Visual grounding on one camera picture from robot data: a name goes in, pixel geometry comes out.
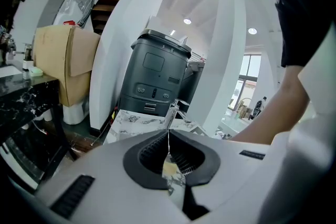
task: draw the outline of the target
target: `white machine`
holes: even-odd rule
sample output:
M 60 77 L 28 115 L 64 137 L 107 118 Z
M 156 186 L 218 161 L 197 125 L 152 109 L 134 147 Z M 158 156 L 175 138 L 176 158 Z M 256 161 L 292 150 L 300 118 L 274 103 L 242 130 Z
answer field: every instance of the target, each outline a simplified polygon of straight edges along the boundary
M 90 13 L 98 0 L 64 0 L 53 25 L 62 25 L 73 20 L 76 24 L 88 31 L 93 31 Z M 63 120 L 65 123 L 75 125 L 83 121 L 89 114 L 88 98 L 71 107 L 63 106 Z
M 311 193 L 334 186 L 321 180 L 336 168 L 335 41 L 332 26 L 299 75 L 317 116 L 270 146 L 154 131 L 97 147 L 26 199 L 45 223 L 288 223 L 307 200 L 324 208 Z M 169 151 L 186 178 L 182 210 L 161 176 Z

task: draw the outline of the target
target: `cable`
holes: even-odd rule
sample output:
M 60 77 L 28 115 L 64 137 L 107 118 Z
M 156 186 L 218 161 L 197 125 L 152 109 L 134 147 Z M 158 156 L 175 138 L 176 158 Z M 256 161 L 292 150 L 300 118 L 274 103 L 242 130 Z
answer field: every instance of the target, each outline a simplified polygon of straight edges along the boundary
M 36 127 L 37 130 L 39 130 L 41 133 L 44 133 L 45 135 L 48 135 L 48 133 L 47 133 L 45 130 L 40 129 L 40 128 L 36 125 L 36 123 L 35 123 L 34 120 L 32 120 L 32 122 L 33 122 L 33 125 L 35 125 L 35 127 Z
M 80 27 L 84 27 L 86 21 L 88 20 L 88 18 L 90 16 L 90 13 L 91 13 L 91 10 L 92 10 L 94 4 L 95 4 L 95 0 L 90 0 L 90 4 L 85 5 L 85 11 L 83 12 L 83 17 L 78 22 L 78 25 Z

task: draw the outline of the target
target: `white panel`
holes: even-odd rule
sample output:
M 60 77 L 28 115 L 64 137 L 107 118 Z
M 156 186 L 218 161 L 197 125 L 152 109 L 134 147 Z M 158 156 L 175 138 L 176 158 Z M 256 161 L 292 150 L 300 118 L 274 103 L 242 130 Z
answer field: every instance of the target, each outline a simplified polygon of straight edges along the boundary
M 320 48 L 299 74 L 299 79 L 318 114 L 336 110 L 335 44 L 336 27 L 332 23 Z
M 179 33 L 184 33 L 187 37 L 187 45 L 198 55 L 207 58 L 209 50 L 209 42 L 202 35 L 200 30 L 192 22 L 187 25 L 183 22 L 183 17 L 173 10 L 168 10 L 165 7 L 161 7 L 158 13 L 158 18 L 165 25 L 169 25 Z
M 219 0 L 207 63 L 188 110 L 208 135 L 215 133 L 239 77 L 245 50 L 245 0 Z
M 259 75 L 261 62 L 261 55 L 252 55 L 250 65 L 248 67 L 247 75 L 250 77 L 257 77 Z
M 167 24 L 156 16 L 151 16 L 146 28 L 158 31 L 176 40 L 183 40 L 186 37 L 183 31 L 181 31 L 179 28 L 176 28 L 176 25 Z
M 90 86 L 90 125 L 100 129 L 119 98 L 131 45 L 162 0 L 119 0 L 102 33 Z
M 262 51 L 257 86 L 256 89 L 254 90 L 254 94 L 249 107 L 253 109 L 256 106 L 257 102 L 261 100 L 264 96 L 267 97 L 266 102 L 267 104 L 274 94 L 275 94 L 275 88 L 273 83 L 273 74 L 271 66 L 269 63 L 267 53 L 265 51 Z
M 241 64 L 240 75 L 247 75 L 248 63 L 250 62 L 250 55 L 244 55 L 243 63 Z
M 192 52 L 191 53 L 191 57 L 189 59 L 189 61 L 200 61 L 201 60 L 201 56 Z
M 19 71 L 14 66 L 8 66 L 8 67 L 4 66 L 0 68 L 0 78 L 17 75 L 17 74 L 22 74 L 22 72 Z

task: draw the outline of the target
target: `marble pattern surface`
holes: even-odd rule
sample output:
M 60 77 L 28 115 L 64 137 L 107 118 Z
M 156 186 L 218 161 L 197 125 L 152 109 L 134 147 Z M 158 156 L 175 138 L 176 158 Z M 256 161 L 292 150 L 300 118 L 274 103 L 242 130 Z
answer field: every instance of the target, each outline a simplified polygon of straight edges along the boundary
M 1 133 L 9 136 L 57 104 L 58 80 L 53 77 L 23 73 L 0 78 Z
M 139 134 L 162 130 L 164 117 L 145 115 L 141 113 L 120 110 L 112 124 L 104 144 L 110 144 Z M 174 119 L 170 129 L 194 132 L 205 135 L 202 127 L 196 123 L 186 123 L 181 119 Z M 181 173 L 170 154 L 163 164 L 162 177 L 167 180 L 170 199 L 182 209 L 185 176 Z

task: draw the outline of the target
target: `vent grille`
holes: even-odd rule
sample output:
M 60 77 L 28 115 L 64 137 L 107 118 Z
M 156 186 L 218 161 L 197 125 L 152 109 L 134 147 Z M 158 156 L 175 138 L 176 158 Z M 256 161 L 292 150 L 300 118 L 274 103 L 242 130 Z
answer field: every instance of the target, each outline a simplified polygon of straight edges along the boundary
M 141 164 L 148 170 L 161 175 L 163 162 L 167 156 L 167 147 L 168 136 L 162 135 L 140 152 Z
M 202 151 L 175 135 L 169 136 L 169 143 L 172 158 L 183 175 L 186 176 L 195 171 L 204 162 L 205 155 Z
M 202 62 L 202 61 L 205 62 L 206 59 L 203 60 L 201 55 L 198 55 L 198 54 L 192 52 L 191 57 L 190 57 L 188 62 Z
M 52 211 L 68 219 L 82 201 L 93 181 L 94 178 L 91 176 L 79 176 L 51 206 Z

